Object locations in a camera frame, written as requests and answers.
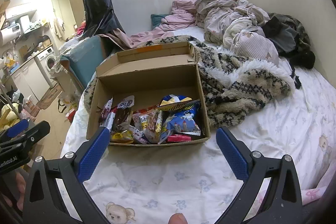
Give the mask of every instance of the blue gripper pad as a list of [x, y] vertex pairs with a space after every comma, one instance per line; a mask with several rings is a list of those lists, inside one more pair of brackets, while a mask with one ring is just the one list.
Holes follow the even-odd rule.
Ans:
[[82, 157], [81, 161], [78, 163], [77, 179], [80, 183], [91, 178], [109, 143], [110, 131], [107, 128], [103, 128], [85, 155]]
[[230, 131], [226, 133], [223, 128], [217, 129], [216, 141], [226, 161], [229, 163], [236, 178], [246, 182], [249, 177], [248, 163], [231, 138], [234, 138], [234, 142], [238, 142]]
[[13, 125], [12, 127], [8, 128], [7, 136], [9, 138], [14, 138], [16, 135], [21, 133], [23, 130], [26, 130], [29, 126], [29, 122], [26, 119], [19, 121], [17, 124]]

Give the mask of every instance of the water heater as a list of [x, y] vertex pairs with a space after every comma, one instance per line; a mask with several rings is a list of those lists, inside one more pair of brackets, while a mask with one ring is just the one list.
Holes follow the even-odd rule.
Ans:
[[15, 23], [0, 31], [0, 45], [5, 45], [13, 39], [16, 39], [21, 35], [20, 24]]

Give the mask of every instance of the floor mat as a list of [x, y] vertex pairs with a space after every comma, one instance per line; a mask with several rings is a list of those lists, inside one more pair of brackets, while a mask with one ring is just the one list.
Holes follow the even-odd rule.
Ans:
[[61, 86], [56, 84], [51, 90], [43, 95], [42, 99], [36, 105], [41, 109], [47, 109], [61, 92]]

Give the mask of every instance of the teddy bear print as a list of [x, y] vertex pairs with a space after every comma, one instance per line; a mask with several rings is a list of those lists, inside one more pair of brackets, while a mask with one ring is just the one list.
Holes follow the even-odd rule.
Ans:
[[132, 208], [124, 208], [109, 202], [106, 205], [106, 218], [112, 224], [126, 224], [129, 220], [135, 220], [135, 212]]
[[324, 134], [322, 134], [322, 136], [319, 138], [319, 146], [323, 152], [322, 166], [319, 172], [319, 177], [322, 177], [328, 170], [330, 164], [330, 155], [332, 152], [332, 148], [328, 145], [327, 137]]

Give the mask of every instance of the black garbage bag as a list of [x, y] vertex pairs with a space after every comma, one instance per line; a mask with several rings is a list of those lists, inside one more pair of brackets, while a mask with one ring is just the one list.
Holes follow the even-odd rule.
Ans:
[[82, 38], [104, 34], [121, 27], [114, 13], [112, 0], [83, 0], [86, 26]]

